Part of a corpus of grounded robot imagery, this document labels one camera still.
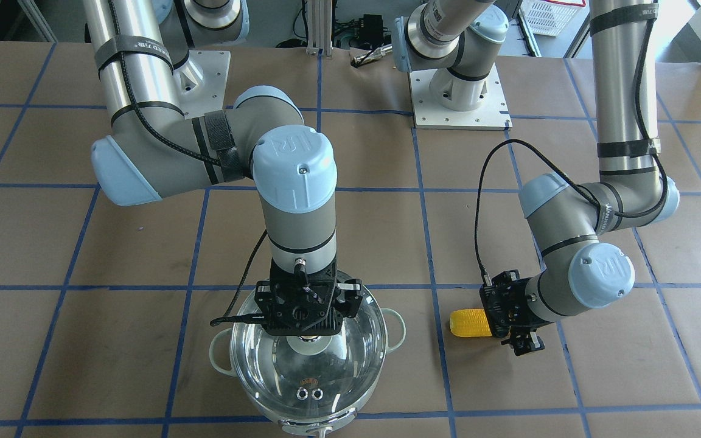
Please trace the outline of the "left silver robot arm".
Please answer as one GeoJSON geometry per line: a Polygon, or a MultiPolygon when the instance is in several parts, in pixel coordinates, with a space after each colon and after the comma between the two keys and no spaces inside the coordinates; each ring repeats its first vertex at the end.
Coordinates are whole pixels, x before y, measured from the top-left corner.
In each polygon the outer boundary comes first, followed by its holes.
{"type": "MultiPolygon", "coordinates": [[[[663,221],[680,195],[660,163],[655,62],[650,35],[657,1],[590,1],[588,23],[598,127],[598,182],[550,172],[518,194],[545,268],[490,277],[480,265],[490,335],[518,356],[543,349],[540,327],[625,297],[635,281],[630,258],[600,236],[663,221]]],[[[426,103],[448,116],[490,108],[485,91],[509,22],[492,1],[429,1],[397,19],[393,59],[401,72],[433,71],[426,103]]]]}

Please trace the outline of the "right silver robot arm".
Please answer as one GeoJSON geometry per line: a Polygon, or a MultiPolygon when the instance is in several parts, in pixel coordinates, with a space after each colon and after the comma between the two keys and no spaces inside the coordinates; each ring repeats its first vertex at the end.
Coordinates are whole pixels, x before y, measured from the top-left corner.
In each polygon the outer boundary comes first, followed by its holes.
{"type": "Polygon", "coordinates": [[[244,1],[86,1],[89,38],[113,134],[92,166],[120,206],[250,178],[271,245],[259,312],[212,324],[260,324],[274,336],[338,335],[361,306],[361,281],[337,269],[333,147],[272,86],[223,108],[228,61],[198,45],[240,41],[244,1]]]}

